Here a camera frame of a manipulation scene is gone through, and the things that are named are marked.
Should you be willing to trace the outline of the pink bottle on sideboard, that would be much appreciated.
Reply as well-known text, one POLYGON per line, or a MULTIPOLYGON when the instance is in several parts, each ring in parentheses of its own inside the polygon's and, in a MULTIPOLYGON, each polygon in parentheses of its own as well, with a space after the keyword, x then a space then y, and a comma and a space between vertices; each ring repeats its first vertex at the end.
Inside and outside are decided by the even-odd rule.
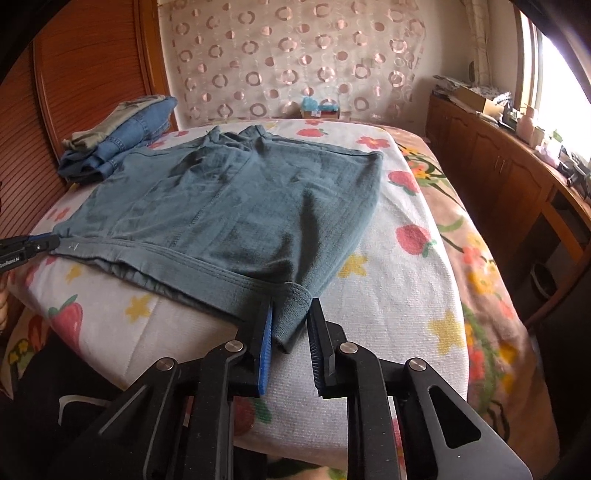
POLYGON ((527 105, 525 108, 525 113, 519 118, 516 126, 516 134, 519 139, 524 141, 525 143, 529 144, 533 138, 534 131, 535 131, 535 113, 536 110, 527 105))

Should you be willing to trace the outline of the pink circle pattern curtain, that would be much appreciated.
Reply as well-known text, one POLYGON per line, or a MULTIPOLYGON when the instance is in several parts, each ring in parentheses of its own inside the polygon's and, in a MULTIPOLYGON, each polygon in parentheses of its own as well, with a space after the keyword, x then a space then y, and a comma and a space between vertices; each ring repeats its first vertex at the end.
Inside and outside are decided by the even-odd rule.
POLYGON ((158 14, 186 127, 294 117, 304 103, 394 123, 426 37, 414 1, 161 1, 158 14))

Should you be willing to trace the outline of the folded grey-green garment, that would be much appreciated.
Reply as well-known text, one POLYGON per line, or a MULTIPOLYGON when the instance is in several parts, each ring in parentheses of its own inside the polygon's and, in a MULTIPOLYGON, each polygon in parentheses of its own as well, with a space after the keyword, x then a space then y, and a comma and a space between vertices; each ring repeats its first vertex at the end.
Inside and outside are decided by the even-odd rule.
POLYGON ((89 152, 135 114, 165 99, 166 96, 157 94, 123 101, 100 123, 89 130, 72 133, 68 138, 63 139, 61 144, 65 150, 89 152))

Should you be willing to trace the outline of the teal grey shorts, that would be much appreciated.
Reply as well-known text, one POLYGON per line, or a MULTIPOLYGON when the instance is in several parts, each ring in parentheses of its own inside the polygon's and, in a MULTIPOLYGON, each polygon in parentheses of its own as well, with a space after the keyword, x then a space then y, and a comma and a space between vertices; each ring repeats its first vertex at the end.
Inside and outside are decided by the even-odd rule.
POLYGON ((372 219, 383 161, 259 125, 141 148, 56 225, 56 254, 235 322, 272 299, 290 350, 372 219))

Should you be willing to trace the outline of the folded blue jeans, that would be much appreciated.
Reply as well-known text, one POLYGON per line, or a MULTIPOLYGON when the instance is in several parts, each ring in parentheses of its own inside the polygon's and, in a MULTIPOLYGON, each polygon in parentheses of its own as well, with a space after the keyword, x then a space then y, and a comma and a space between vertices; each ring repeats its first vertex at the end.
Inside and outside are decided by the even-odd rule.
POLYGON ((135 114, 89 152, 65 150, 58 163, 58 174, 70 183, 88 184, 112 175, 134 149, 158 140, 171 126, 170 117, 177 100, 164 101, 135 114))

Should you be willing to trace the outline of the cardboard box on sideboard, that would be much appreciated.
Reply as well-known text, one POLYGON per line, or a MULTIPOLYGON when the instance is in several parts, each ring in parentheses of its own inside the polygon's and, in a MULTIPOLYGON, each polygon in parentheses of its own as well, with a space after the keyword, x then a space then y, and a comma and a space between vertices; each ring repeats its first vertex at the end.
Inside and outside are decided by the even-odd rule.
POLYGON ((457 106, 468 112, 481 113, 496 119, 500 118, 504 111, 504 107, 500 104, 494 103, 464 86, 460 86, 454 90, 449 98, 457 106))

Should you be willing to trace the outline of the blue item on box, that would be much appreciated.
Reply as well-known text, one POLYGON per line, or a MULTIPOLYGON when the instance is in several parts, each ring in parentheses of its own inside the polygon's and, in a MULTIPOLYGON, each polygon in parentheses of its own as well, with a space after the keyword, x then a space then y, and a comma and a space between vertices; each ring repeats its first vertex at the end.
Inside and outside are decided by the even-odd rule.
POLYGON ((339 119, 339 104, 334 100, 317 101, 311 96, 301 100, 301 117, 304 119, 339 119))

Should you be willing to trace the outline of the white fruit flower blanket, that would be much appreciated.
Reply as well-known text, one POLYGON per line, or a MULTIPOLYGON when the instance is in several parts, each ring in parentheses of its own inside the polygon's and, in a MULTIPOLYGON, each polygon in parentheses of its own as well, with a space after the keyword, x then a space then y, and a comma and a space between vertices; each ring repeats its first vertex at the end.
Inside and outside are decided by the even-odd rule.
POLYGON ((61 236, 55 255, 9 274, 26 309, 2 392, 54 338, 127 387, 159 357, 202 356, 273 299, 269 389, 239 403, 238 445, 344 466, 346 404, 312 379, 314 298, 377 356, 421 357, 468 392, 459 285, 411 156, 425 148, 400 129, 283 120, 193 128, 129 155, 36 225, 61 236))

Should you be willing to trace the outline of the pink floral bedspread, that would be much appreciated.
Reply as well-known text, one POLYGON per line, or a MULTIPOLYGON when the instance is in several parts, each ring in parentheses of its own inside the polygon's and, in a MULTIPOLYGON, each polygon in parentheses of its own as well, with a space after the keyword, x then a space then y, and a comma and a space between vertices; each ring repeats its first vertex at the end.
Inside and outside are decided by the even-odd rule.
MULTIPOLYGON (((322 294, 325 317, 379 357, 426 359, 505 439, 535 478, 559 439, 534 350, 497 264, 435 154, 410 132, 274 120, 281 137, 384 156, 380 202, 322 294)), ((2 281, 23 309, 1 357, 1 396, 33 368, 124 389, 157 359, 197 359, 235 326, 112 275, 46 255, 2 281)))

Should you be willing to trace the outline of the wooden sideboard cabinet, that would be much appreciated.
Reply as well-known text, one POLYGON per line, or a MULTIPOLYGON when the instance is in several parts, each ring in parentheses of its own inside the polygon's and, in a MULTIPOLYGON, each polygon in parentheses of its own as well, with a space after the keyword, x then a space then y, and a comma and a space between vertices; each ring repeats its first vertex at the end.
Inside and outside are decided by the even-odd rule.
POLYGON ((533 327, 590 266, 589 205, 515 136, 437 95, 426 135, 533 327))

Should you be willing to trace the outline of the window with wooden frame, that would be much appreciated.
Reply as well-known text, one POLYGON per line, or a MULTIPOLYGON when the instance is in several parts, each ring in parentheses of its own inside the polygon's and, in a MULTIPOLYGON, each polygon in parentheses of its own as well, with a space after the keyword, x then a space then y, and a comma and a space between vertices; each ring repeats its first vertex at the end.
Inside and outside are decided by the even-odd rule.
POLYGON ((554 43, 521 11, 516 12, 518 99, 535 109, 534 125, 569 153, 590 161, 590 101, 554 43))

